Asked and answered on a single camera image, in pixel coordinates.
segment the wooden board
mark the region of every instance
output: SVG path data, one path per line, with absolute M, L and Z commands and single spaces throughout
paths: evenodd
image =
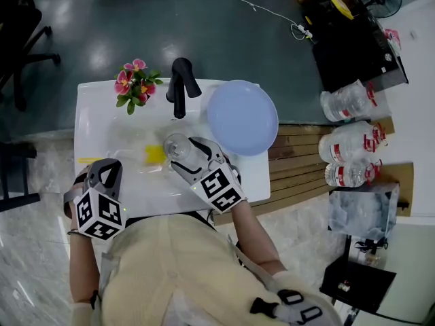
M 381 167 L 380 174 L 376 177 L 375 183 L 400 184 L 399 202 L 409 203 L 407 208 L 398 208 L 397 216 L 411 216 L 414 191 L 414 164 L 391 164 Z
M 296 194 L 301 194 L 301 193 L 304 193 L 307 191 L 311 191 L 312 189 L 316 189 L 316 188 L 319 188 L 319 187 L 325 186 L 325 185 L 326 185 L 325 178 L 310 181 L 307 183 L 302 183 L 300 185 L 296 185 L 293 187 L 280 189 L 279 191 L 273 191 L 273 192 L 271 192 L 271 197 L 269 199 L 262 200 L 260 202 L 254 202 L 251 205 L 258 206 L 261 204 L 271 203 L 271 202 L 274 202 L 276 200 L 295 196 Z
M 385 129 L 386 135 L 393 134 L 396 132 L 394 130 L 394 123 L 391 117 L 385 117 L 385 118 L 381 118 L 380 120 L 370 122 L 370 124 L 372 124 L 373 126 L 375 126 L 378 123 L 380 123 L 381 126 Z
M 290 158 L 298 156 L 307 156 L 319 153 L 319 145 L 301 145 L 301 146 L 283 146 L 272 147 L 268 150 L 269 160 L 279 158 Z
M 270 160 L 269 172 L 274 173 L 276 171 L 299 168 L 301 166 L 309 166 L 322 162 L 323 160 L 321 160 L 318 154 L 293 158 L 283 158 L 281 160 Z
M 297 126 L 280 124 L 278 135 L 324 135 L 329 134 L 335 127 L 331 126 Z
M 318 144 L 323 135 L 278 136 L 272 147 L 300 146 Z
M 274 202 L 261 204 L 258 206 L 254 206 L 252 211 L 256 216 L 270 213 L 272 211 L 276 211 L 287 206 L 295 205 L 300 202 L 304 202 L 305 200 L 320 196 L 329 191 L 332 191 L 334 188 L 331 186 L 321 186 L 316 189 L 312 189 L 311 191 L 307 191 L 301 194 L 296 194 L 295 196 L 291 196 L 288 198 L 276 200 Z M 222 215 L 216 215 L 214 217 L 215 225 L 223 225 L 225 223 L 232 222 L 231 213 L 224 213 Z
M 271 181 L 271 192 L 319 179 L 325 179 L 324 170 L 317 170 L 311 173 L 296 175 L 294 177 L 286 177 L 285 179 L 274 180 Z
M 270 173 L 271 181 L 284 179 L 286 177 L 293 177 L 296 175 L 302 175 L 305 173 L 311 173 L 316 170 L 325 170 L 328 163 L 322 162 L 318 164 L 312 164 L 309 166 L 301 166 L 300 168 L 293 168 L 283 171 L 276 171 L 274 173 Z

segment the faucet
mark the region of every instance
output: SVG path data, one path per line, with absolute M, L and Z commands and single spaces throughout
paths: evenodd
M 192 63 L 186 58 L 177 58 L 172 64 L 172 76 L 166 99 L 174 104 L 174 117 L 180 119 L 186 115 L 184 86 L 186 86 L 189 98 L 196 98 L 202 94 L 193 76 Z

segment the yellow object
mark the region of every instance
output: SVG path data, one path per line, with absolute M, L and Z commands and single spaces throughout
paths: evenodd
M 166 160 L 162 145 L 148 145 L 145 147 L 146 164 L 163 164 Z
M 353 20 L 353 16 L 349 8 L 343 3 L 343 0 L 331 0 L 335 7 L 341 12 L 341 14 L 348 19 Z
M 95 162 L 96 160 L 102 160 L 103 158 L 101 157 L 97 157 L 97 158 L 92 158 L 92 157 L 82 157 L 82 158 L 78 158 L 77 161 L 81 164 L 91 164 L 93 162 Z

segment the sleeve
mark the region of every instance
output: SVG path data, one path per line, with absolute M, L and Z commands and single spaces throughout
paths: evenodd
M 71 326 L 90 326 L 92 317 L 92 306 L 89 303 L 73 304 L 71 315 Z

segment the blue plate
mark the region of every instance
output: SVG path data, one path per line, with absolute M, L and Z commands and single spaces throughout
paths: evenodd
M 267 93 L 248 81 L 229 81 L 215 90 L 207 108 L 217 142 L 232 153 L 266 151 L 278 133 L 277 110 Z

